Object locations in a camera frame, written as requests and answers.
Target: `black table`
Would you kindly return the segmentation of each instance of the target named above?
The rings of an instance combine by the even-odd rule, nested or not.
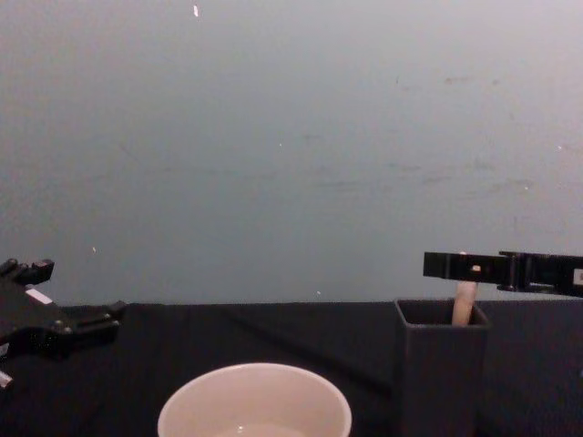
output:
[[[583,435],[583,300],[480,306],[492,330],[478,435]],[[113,344],[1,364],[15,386],[0,392],[0,435],[153,437],[177,388],[252,361],[320,373],[351,404],[354,437],[389,435],[394,317],[393,303],[130,305]]]

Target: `water in bowl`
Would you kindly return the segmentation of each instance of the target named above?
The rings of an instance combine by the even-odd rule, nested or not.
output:
[[[307,437],[303,432],[270,423],[241,425],[215,437]]]

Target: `white sticker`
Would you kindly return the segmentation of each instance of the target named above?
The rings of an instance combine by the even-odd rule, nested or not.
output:
[[[573,285],[583,285],[583,269],[575,269],[573,272]]]
[[[45,305],[47,303],[53,303],[53,301],[50,298],[48,298],[47,296],[45,296],[43,293],[41,293],[40,291],[38,291],[36,289],[27,290],[26,294],[28,296],[30,296],[31,298],[35,298],[39,302],[44,303]]]

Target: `white bowl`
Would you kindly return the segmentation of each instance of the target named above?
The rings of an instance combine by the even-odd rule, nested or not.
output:
[[[204,374],[174,393],[159,437],[348,437],[350,406],[323,377],[253,363]]]

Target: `gray wall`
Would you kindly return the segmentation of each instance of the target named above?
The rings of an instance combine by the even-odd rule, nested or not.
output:
[[[55,300],[445,296],[425,251],[582,252],[580,1],[197,6],[0,5],[0,259],[53,258]]]

